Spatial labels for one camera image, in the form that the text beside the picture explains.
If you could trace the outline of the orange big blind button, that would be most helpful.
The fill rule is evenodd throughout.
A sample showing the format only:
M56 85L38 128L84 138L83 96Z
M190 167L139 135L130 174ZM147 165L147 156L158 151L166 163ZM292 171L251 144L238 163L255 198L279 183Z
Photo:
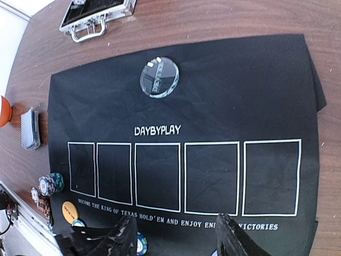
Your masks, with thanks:
M79 217L77 208L70 201L65 201L62 204L62 214L66 222L69 224L72 224Z

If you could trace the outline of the blue green fifty chip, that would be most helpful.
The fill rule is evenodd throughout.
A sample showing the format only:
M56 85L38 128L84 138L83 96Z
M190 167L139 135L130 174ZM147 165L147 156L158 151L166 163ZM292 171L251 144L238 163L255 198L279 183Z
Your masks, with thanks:
M85 223L81 219L76 219L71 224L73 227L86 227Z

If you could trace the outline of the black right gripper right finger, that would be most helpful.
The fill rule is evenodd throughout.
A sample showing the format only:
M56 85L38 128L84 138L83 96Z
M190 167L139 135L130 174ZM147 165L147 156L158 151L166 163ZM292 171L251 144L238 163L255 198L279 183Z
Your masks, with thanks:
M217 216L215 230L217 255L270 256L227 213Z

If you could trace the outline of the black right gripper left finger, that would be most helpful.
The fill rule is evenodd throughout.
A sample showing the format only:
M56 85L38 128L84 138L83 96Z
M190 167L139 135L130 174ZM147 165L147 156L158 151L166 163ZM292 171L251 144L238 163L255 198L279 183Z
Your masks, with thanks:
M137 224L136 218L125 215L109 231L104 239L87 255L126 256L136 255Z

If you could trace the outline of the small chip stack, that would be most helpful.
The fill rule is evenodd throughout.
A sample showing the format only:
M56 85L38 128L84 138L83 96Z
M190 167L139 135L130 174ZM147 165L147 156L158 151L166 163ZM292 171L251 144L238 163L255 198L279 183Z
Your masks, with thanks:
M38 188L43 196L51 196L64 189L64 179L60 173L50 173L38 179Z

